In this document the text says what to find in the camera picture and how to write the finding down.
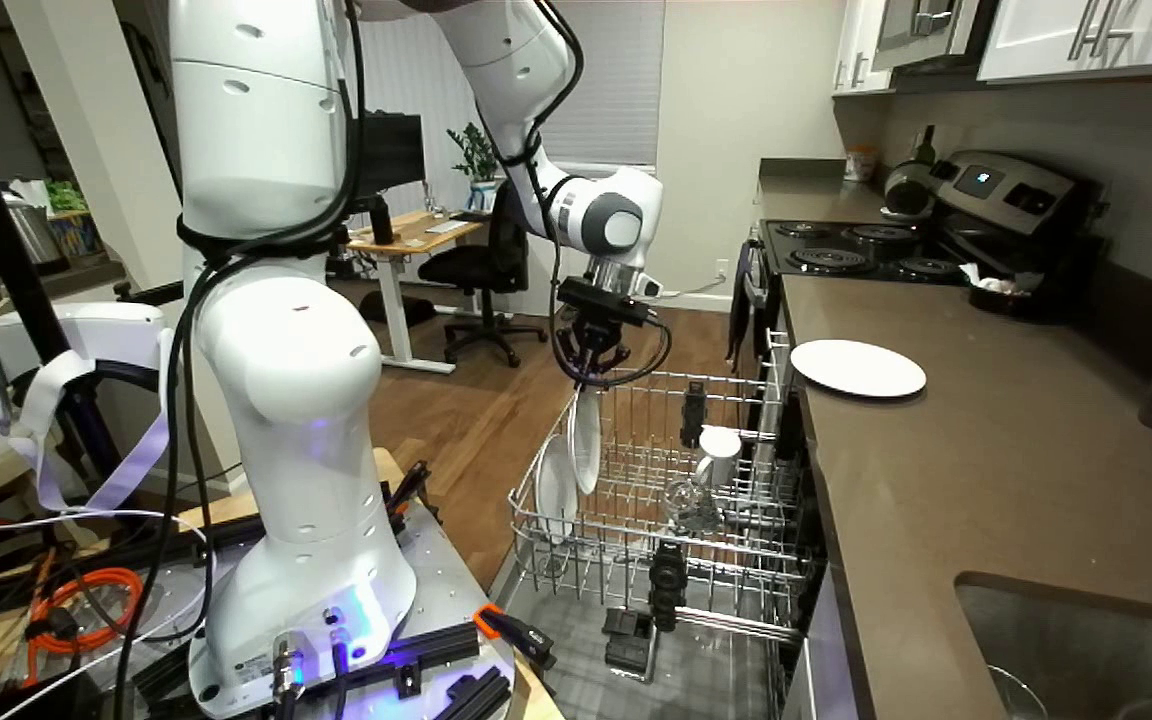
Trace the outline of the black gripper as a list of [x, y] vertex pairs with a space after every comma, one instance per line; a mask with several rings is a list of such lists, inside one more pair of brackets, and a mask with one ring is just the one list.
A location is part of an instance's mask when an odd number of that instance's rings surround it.
[[[594, 289], [567, 275], [561, 304], [574, 319], [552, 335], [552, 355], [578, 387], [617, 387], [652, 376], [671, 352], [671, 330], [652, 318], [648, 304], [619, 294]], [[660, 344], [639, 368], [623, 368], [623, 330], [657, 330]]]

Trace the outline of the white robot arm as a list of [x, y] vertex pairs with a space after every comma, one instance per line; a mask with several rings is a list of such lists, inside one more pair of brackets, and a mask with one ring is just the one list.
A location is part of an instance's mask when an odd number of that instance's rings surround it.
[[[552, 352], [586, 387], [617, 379], [619, 331], [657, 234], [660, 179], [578, 175], [540, 123], [581, 81], [552, 0], [401, 0], [459, 59], [521, 223], [588, 269], [561, 283], [574, 324]], [[328, 289], [323, 258], [361, 200], [361, 40], [367, 0], [168, 0], [179, 133], [179, 240], [206, 259], [179, 335], [220, 379], [264, 538], [218, 585], [190, 688], [243, 715], [371, 668], [419, 581], [371, 466], [382, 348]]]

